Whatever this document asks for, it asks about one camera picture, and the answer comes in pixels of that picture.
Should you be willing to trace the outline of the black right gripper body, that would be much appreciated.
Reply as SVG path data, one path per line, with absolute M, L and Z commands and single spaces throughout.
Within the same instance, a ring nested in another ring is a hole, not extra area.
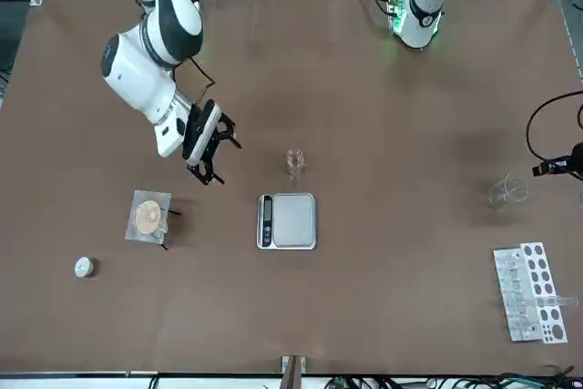
M 195 166 L 201 161 L 221 116 L 220 106 L 212 99 L 207 100 L 203 108 L 191 106 L 182 142 L 182 157 L 188 165 Z

